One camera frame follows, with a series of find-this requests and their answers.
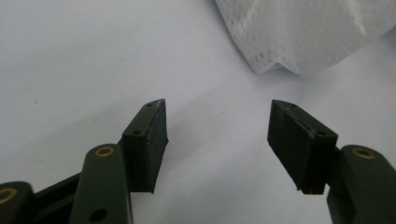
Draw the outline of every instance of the white background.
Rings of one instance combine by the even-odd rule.
[[[165,98],[170,142],[156,192],[132,194],[136,224],[331,223],[326,195],[297,191],[267,145],[271,101],[396,166],[395,38],[316,74],[254,75],[213,0],[1,1],[0,183],[80,172]]]

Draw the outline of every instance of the perforated fabric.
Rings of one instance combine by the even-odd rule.
[[[216,0],[254,73],[332,66],[396,25],[396,0]]]

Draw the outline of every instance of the white cloth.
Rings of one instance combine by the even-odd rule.
[[[396,25],[395,0],[216,0],[254,73],[314,73]]]

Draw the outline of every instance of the brass screw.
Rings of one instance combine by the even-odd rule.
[[[14,188],[0,189],[0,196],[4,195],[3,197],[0,197],[0,204],[11,200],[17,194],[17,192],[18,190]]]
[[[375,154],[371,150],[368,150],[365,148],[355,147],[352,149],[352,152],[355,155],[362,157],[364,159],[374,159],[375,158]]]
[[[114,148],[113,147],[101,147],[95,151],[95,156],[97,157],[107,157],[113,154]]]

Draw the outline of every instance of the white surface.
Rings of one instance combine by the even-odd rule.
[[[293,102],[396,166],[396,30],[310,76],[253,75],[212,0],[0,3],[0,183],[35,191],[115,143],[165,98],[170,142],[139,223],[331,223],[266,143],[272,99]]]
[[[256,74],[328,68],[396,26],[394,0],[216,0]]]

